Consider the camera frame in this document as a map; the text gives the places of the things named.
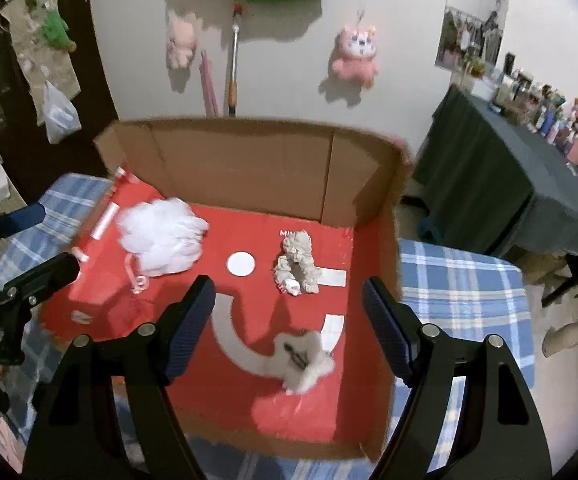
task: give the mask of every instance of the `gray table cover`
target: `gray table cover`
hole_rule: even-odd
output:
[[[423,225],[441,245],[578,254],[578,174],[540,135],[456,86],[434,113],[414,177],[430,209]]]

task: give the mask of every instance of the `screw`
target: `screw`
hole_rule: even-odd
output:
[[[504,345],[504,339],[502,339],[498,334],[490,335],[488,341],[496,348],[501,348],[502,345]]]
[[[88,342],[89,336],[86,334],[82,334],[73,340],[73,345],[77,346],[78,348],[82,348],[83,346],[88,345]]]
[[[432,323],[427,323],[422,326],[422,333],[427,337],[438,337],[440,329]]]
[[[156,326],[153,323],[145,323],[138,327],[138,334],[151,335],[156,331]]]

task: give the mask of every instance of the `table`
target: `table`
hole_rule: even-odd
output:
[[[12,237],[0,259],[0,290],[13,277],[55,256],[75,236],[110,182],[96,177],[66,174],[41,197],[44,221]],[[507,342],[520,370],[532,388],[534,349],[529,304],[517,267],[498,258],[438,247],[412,240],[398,240],[402,301],[422,323],[432,322],[450,336],[482,341],[489,333]],[[3,381],[11,401],[8,416],[26,445],[35,419],[31,400],[38,381],[50,381],[62,352],[37,320],[27,323],[22,336],[25,359]],[[464,393],[464,377],[455,378],[449,409],[440,433],[431,469],[446,464],[455,436]],[[409,389],[396,379],[389,436],[403,412]],[[136,445],[135,430],[127,402],[116,397],[118,423],[127,446]],[[245,453],[187,435],[203,471],[213,480],[366,480],[375,464],[368,460],[312,461]]]
[[[578,254],[578,174],[554,147],[451,86],[414,178],[425,186],[425,239],[495,256],[512,245]]]

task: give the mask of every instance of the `peach plush toy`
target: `peach plush toy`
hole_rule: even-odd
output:
[[[195,53],[194,26],[179,16],[172,15],[169,17],[168,29],[169,38],[166,49],[169,68],[187,68]]]
[[[360,80],[365,88],[373,88],[378,68],[373,62],[376,54],[375,28],[358,30],[345,27],[338,37],[338,58],[331,69],[345,81]]]

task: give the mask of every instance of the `blue plaid tablecloth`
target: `blue plaid tablecloth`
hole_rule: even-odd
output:
[[[80,222],[109,186],[109,181],[77,174],[58,179],[40,199],[47,215],[42,224],[12,237],[0,260],[0,289],[6,282],[55,256],[75,235]],[[399,240],[403,303],[422,322],[432,322],[454,337],[482,341],[501,335],[530,388],[534,383],[531,318],[522,275],[517,267],[491,256]],[[25,444],[35,413],[30,401],[38,381],[49,381],[62,354],[37,318],[22,339],[24,363],[13,368],[4,387],[11,399],[9,417]],[[464,378],[454,379],[450,404],[430,469],[443,466],[451,450],[464,392]],[[404,409],[409,389],[396,379],[389,437]],[[128,405],[116,399],[125,443],[135,444]],[[188,436],[200,466],[210,480],[366,480],[374,469],[367,460],[318,462],[288,460],[241,452]]]

